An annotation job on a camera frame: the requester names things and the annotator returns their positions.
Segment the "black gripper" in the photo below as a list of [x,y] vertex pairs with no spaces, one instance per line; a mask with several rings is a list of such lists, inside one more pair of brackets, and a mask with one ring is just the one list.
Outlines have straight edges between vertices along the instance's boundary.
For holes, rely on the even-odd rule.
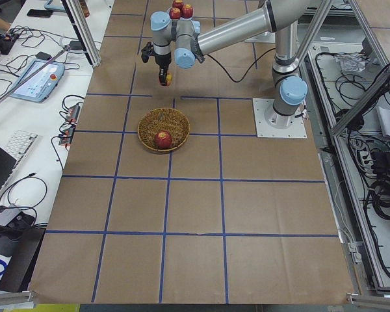
[[159,55],[155,54],[155,62],[159,66],[159,83],[161,86],[168,86],[169,85],[169,78],[168,78],[168,69],[169,65],[172,62],[172,54],[168,53],[165,55]]

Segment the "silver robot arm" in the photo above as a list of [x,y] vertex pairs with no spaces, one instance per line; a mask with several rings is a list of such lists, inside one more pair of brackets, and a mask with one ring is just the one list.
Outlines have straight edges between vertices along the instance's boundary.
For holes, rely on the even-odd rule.
[[200,23],[190,18],[172,19],[168,12],[151,15],[152,40],[141,51],[141,59],[154,57],[159,66],[159,82],[166,86],[168,68],[175,62],[180,68],[203,62],[212,52],[232,46],[264,32],[275,35],[272,76],[276,95],[265,111],[266,122],[276,129],[290,127],[297,108],[304,102],[307,85],[298,75],[300,57],[297,47],[297,21],[308,1],[262,1],[258,9],[219,27],[200,32]]

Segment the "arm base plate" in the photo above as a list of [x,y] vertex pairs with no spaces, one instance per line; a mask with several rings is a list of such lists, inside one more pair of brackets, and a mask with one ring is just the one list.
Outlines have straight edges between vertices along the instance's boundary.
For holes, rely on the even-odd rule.
[[253,113],[258,138],[306,139],[304,119],[297,108],[291,116],[279,115],[273,99],[253,98]]

